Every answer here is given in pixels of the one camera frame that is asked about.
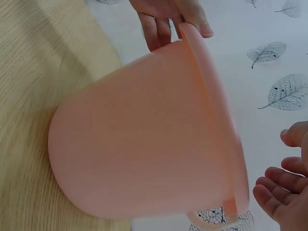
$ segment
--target gray leaf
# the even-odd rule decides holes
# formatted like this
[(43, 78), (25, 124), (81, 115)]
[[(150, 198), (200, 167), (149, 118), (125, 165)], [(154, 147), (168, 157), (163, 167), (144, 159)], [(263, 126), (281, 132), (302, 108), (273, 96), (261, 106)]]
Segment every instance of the gray leaf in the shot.
[(102, 4), (106, 4), (106, 5), (115, 5), (117, 4), (117, 0), (96, 0)]
[(269, 104), (285, 111), (296, 111), (308, 106), (308, 84), (303, 74), (288, 75), (272, 86), (269, 91)]
[(256, 8), (255, 3), (256, 3), (257, 1), (258, 1), (258, 0), (245, 0), (245, 2), (252, 4), (255, 8)]
[(281, 12), (291, 18), (298, 18), (300, 16), (300, 2), (298, 0), (287, 0), (282, 9), (275, 12)]
[(251, 49), (247, 52), (247, 56), (254, 62), (251, 68), (254, 68), (255, 63), (270, 62), (280, 58), (287, 48), (283, 42), (272, 42), (268, 45)]
[[(197, 212), (197, 215), (206, 223), (222, 224), (229, 222), (226, 217), (223, 207), (210, 208), (207, 210)], [(250, 211), (239, 216), (240, 223), (237, 226), (226, 228), (222, 231), (253, 231), (254, 219)], [(201, 231), (193, 224), (190, 225), (189, 231)]]

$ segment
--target white tablecloth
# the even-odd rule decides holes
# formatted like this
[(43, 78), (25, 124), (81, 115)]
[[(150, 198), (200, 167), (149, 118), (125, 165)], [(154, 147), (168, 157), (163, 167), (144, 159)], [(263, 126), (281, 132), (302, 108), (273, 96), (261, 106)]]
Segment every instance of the white tablecloth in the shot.
[[(298, 111), (271, 106), (262, 110), (257, 108), (269, 104), (270, 90), (281, 78), (291, 74), (308, 77), (308, 2), (302, 0), (300, 16), (292, 18), (290, 16), (296, 15), (294, 11), (275, 12), (282, 9), (285, 0), (258, 0), (255, 1), (256, 8), (247, 1), (202, 0), (202, 5), (215, 33), (205, 42), (230, 98), (234, 120), (242, 137), (252, 189), (267, 167), (279, 167), (284, 157), (300, 155), (299, 149), (285, 147), (279, 134), (294, 122), (307, 120), (307, 108)], [(125, 64), (148, 53), (139, 19), (128, 0), (120, 0), (114, 5), (89, 0), (88, 4)], [(172, 39), (177, 39), (174, 30)], [(286, 44), (285, 52), (283, 47), (273, 45), (277, 41)], [(264, 55), (250, 59), (247, 52), (260, 46), (263, 46)], [(279, 58), (266, 62), (265, 54), (272, 51)], [(279, 230), (278, 225), (260, 209), (252, 194), (249, 210), (254, 218), (255, 231)], [(133, 231), (188, 231), (189, 227), (190, 222), (184, 215), (143, 218), (132, 222)]]

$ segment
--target bucket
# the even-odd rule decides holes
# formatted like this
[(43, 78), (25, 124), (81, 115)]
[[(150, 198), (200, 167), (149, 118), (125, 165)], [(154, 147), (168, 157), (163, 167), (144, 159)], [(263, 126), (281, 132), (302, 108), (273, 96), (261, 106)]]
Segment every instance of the bucket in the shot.
[[(206, 230), (238, 221), (249, 204), (242, 145), (205, 43), (182, 40), (77, 92), (59, 106), (49, 157), (68, 199), (111, 219), (187, 214)], [(229, 223), (196, 211), (223, 206)]]

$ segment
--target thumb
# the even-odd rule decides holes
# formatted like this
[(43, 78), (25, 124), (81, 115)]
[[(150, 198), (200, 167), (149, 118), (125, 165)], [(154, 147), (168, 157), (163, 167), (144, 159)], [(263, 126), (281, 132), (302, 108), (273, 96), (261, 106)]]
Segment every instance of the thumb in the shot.
[(308, 169), (308, 121), (297, 122), (280, 134), (281, 140), (289, 147), (301, 147), (302, 159)]
[(178, 11), (183, 15), (185, 22), (194, 25), (204, 38), (213, 36), (213, 31), (206, 19), (203, 7), (199, 0), (173, 0)]

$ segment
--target wooden table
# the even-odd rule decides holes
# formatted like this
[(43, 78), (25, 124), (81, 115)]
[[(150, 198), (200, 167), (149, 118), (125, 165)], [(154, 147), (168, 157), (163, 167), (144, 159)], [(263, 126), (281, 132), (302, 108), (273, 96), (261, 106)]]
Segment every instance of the wooden table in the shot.
[(57, 105), (121, 65), (83, 0), (0, 1), (1, 231), (130, 229), (75, 208), (47, 152)]

